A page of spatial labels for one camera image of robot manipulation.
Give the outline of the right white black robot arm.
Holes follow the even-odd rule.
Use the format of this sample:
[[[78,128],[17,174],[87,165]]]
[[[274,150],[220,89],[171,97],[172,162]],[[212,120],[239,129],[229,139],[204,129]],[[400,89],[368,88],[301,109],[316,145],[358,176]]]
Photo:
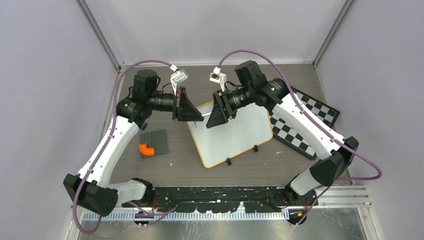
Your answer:
[[[316,163],[284,187],[287,202],[299,205],[311,190],[319,186],[330,187],[353,160],[353,154],[347,148],[355,151],[359,142],[353,136],[345,138],[325,125],[283,79],[267,80],[256,61],[245,61],[234,71],[240,85],[233,91],[225,89],[227,76],[219,67],[215,67],[209,76],[211,82],[219,83],[222,88],[212,95],[213,108],[206,128],[227,124],[236,117],[238,109],[247,105],[263,107],[299,133],[318,157]]]

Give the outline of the blue marker cap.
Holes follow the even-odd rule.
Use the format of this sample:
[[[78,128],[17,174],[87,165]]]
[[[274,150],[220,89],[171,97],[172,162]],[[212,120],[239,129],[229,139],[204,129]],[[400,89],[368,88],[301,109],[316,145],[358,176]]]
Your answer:
[[[141,126],[141,130],[144,131],[147,128],[148,123],[145,122],[142,126]]]

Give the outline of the yellow framed whiteboard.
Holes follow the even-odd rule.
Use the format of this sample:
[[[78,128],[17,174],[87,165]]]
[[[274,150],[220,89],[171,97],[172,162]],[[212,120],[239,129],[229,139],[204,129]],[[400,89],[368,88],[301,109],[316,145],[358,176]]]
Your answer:
[[[202,114],[211,112],[212,108],[212,101],[197,107]],[[236,118],[226,124],[206,128],[208,119],[205,116],[204,121],[187,123],[202,165],[207,169],[270,141],[274,135],[268,111],[254,103],[238,109]]]

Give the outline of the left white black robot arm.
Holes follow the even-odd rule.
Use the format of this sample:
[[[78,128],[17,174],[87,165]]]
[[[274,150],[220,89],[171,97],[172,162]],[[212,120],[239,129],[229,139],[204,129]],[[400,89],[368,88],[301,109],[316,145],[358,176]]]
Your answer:
[[[113,170],[131,139],[138,133],[153,111],[170,112],[174,121],[201,122],[204,117],[191,103],[184,86],[188,78],[183,69],[175,69],[170,77],[172,92],[158,90],[161,82],[157,72],[142,69],[133,78],[128,95],[116,105],[110,125],[100,144],[77,174],[67,174],[63,185],[80,206],[101,217],[108,216],[115,206],[136,202],[148,207],[153,202],[153,185],[134,177],[127,182],[110,183]]]

